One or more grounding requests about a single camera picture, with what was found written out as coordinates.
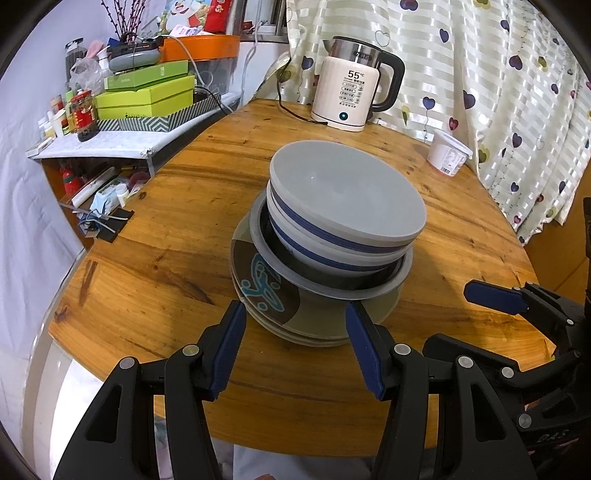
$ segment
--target electric kettle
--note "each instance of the electric kettle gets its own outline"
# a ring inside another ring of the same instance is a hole
[[[327,122],[330,127],[361,132],[373,112],[388,110],[396,102],[404,77],[404,62],[354,38],[333,37],[328,46],[330,56],[322,64],[311,117]],[[386,99],[372,103],[378,91],[381,64],[392,67],[394,75]]]

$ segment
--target striped tray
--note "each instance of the striped tray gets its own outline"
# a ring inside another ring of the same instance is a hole
[[[213,96],[221,101],[221,95]],[[135,131],[135,132],[170,132],[193,118],[217,108],[217,102],[213,96],[208,96],[200,102],[194,103],[178,112],[168,116],[144,116],[134,118],[118,118],[111,120],[99,120],[99,129],[102,131]]]

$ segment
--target plastic bag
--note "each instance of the plastic bag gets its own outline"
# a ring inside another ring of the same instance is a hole
[[[73,92],[79,89],[91,90],[92,95],[99,95],[105,91],[105,77],[99,62],[95,59],[78,59],[70,69],[70,88]]]

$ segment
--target kettle handle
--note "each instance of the kettle handle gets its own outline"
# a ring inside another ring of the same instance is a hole
[[[381,103],[373,104],[369,108],[371,112],[384,112],[393,107],[394,103],[396,103],[396,98],[398,98],[398,93],[400,92],[400,86],[402,85],[402,78],[404,77],[405,71],[404,62],[390,52],[382,50],[379,54],[379,60],[380,64],[383,63],[392,67],[394,76],[392,77],[392,83],[390,84],[390,89],[388,90],[386,99]]]

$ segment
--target shelf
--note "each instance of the shelf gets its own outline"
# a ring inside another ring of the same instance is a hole
[[[225,105],[232,105],[240,100],[241,94],[228,92],[222,95]],[[115,157],[115,158],[151,158],[165,145],[178,138],[193,126],[204,121],[215,113],[216,108],[189,120],[170,132],[100,132],[94,138],[86,142],[78,141],[75,134],[56,138],[49,147],[39,155],[33,157],[35,161],[44,158],[71,158],[71,157]]]

